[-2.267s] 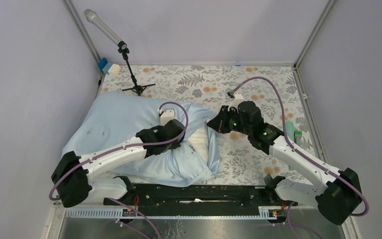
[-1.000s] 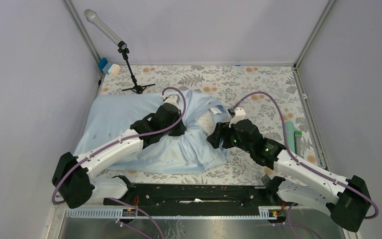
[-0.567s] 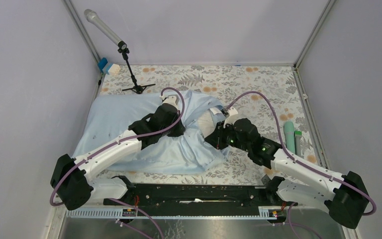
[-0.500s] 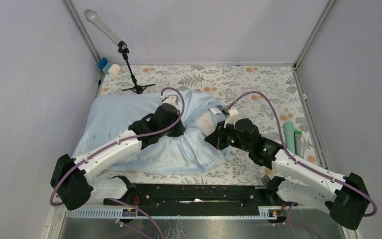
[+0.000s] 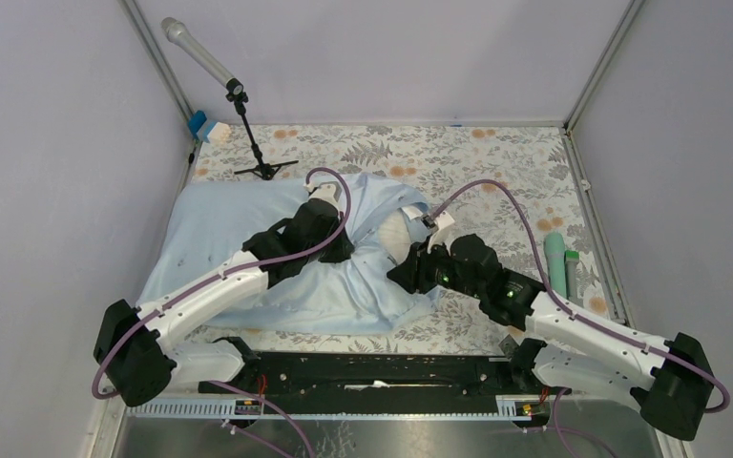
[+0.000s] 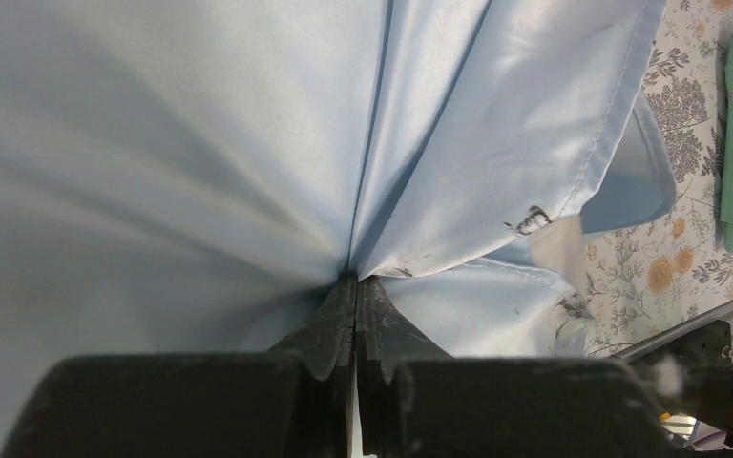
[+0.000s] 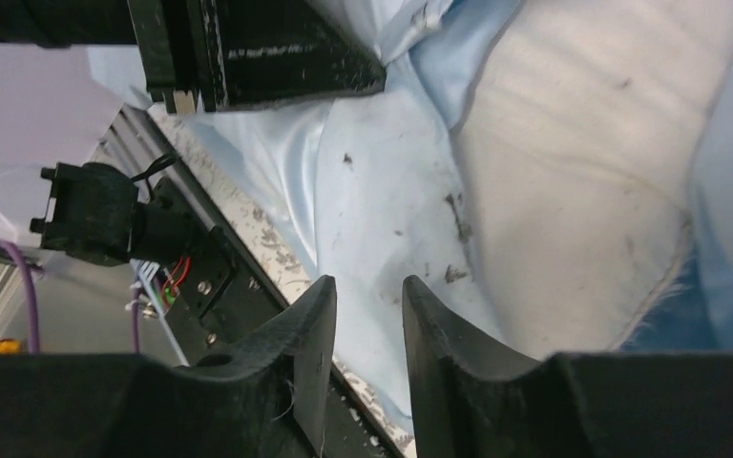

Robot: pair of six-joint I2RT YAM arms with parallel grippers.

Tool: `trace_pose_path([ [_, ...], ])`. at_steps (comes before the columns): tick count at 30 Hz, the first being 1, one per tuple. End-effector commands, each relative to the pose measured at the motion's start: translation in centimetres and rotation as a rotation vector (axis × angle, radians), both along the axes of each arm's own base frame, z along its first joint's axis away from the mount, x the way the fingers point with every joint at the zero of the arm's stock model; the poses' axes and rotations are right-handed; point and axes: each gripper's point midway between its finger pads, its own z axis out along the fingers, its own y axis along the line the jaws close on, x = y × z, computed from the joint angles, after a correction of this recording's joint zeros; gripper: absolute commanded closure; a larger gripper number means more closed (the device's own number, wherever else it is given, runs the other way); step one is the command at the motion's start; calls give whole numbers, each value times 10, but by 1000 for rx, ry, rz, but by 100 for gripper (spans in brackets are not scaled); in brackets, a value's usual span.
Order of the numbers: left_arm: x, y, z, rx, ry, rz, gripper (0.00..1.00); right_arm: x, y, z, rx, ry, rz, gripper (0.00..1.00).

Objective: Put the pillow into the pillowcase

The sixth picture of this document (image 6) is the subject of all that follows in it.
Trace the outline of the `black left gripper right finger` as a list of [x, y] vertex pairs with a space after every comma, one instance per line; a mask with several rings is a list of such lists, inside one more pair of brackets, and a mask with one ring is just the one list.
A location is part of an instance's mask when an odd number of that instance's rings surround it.
[[396, 369], [409, 361], [448, 360], [451, 355], [396, 308], [378, 277], [358, 284], [354, 338], [362, 450], [404, 457]]

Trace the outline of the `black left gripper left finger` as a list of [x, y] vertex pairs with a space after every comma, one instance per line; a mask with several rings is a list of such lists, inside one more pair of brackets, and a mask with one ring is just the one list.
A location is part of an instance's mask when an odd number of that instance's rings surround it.
[[341, 277], [321, 307], [268, 349], [299, 364], [291, 457], [349, 457], [355, 372], [357, 278]]

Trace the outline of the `light blue pillowcase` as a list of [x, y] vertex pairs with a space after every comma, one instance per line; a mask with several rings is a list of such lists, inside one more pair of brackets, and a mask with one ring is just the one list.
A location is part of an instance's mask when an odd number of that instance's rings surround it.
[[263, 350], [343, 274], [454, 356], [582, 357], [675, 181], [661, 1], [0, 1], [0, 448], [55, 362]]

